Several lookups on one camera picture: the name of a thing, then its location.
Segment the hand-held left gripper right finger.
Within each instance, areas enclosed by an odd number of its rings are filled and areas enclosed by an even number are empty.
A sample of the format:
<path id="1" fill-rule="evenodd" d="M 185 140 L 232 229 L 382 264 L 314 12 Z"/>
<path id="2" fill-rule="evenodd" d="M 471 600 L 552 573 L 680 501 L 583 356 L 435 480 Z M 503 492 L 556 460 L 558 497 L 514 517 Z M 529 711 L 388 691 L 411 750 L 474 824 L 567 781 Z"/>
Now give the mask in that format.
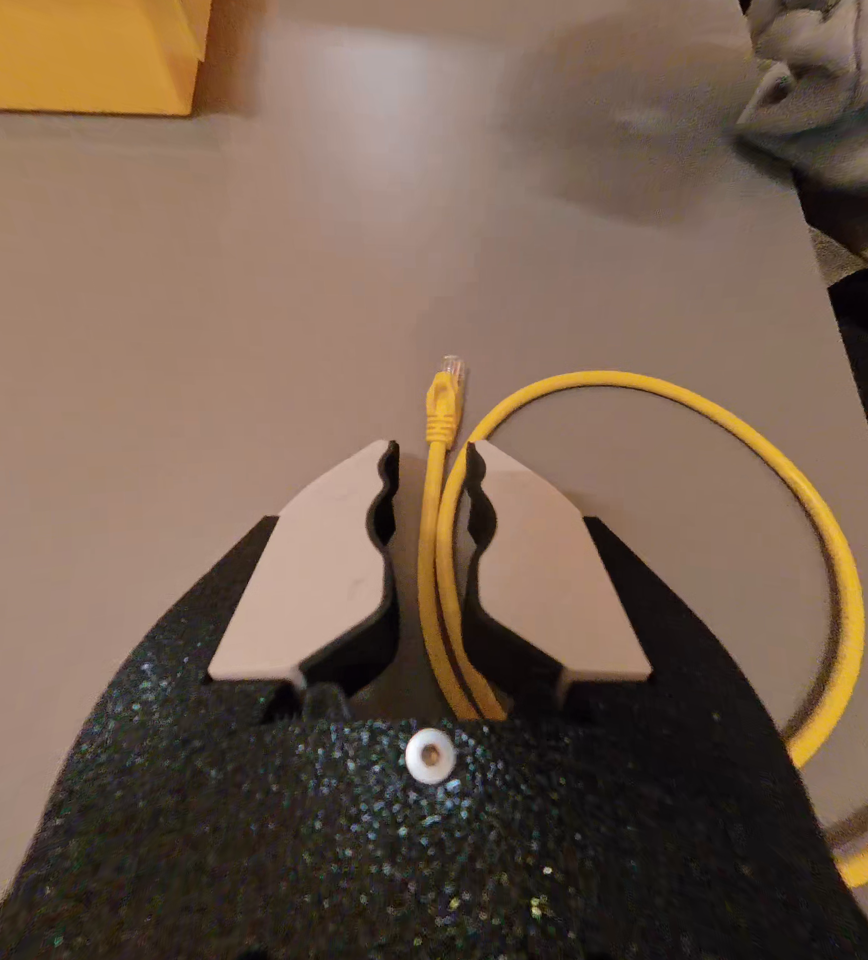
<path id="1" fill-rule="evenodd" d="M 465 453 L 470 663 L 501 690 L 649 678 L 652 666 L 580 510 L 489 441 Z"/>

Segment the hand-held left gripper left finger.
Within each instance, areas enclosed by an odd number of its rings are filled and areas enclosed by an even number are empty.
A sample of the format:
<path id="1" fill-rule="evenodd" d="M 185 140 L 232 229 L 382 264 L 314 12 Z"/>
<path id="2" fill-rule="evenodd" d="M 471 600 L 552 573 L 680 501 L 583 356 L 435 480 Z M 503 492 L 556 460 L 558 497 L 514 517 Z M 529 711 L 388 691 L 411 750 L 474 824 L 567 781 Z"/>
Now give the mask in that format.
<path id="1" fill-rule="evenodd" d="M 378 439 L 284 507 L 212 657 L 213 682 L 361 690 L 391 665 L 399 461 L 398 443 Z"/>

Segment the yellow plastic bin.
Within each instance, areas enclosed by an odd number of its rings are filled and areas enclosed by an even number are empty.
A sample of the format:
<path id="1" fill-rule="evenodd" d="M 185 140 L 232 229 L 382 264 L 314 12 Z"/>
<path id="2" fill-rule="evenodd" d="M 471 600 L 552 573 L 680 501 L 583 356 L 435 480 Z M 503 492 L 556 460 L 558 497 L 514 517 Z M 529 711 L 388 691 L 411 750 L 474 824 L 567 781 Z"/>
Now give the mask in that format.
<path id="1" fill-rule="evenodd" d="M 0 112 L 187 116 L 210 1 L 0 1 Z"/>

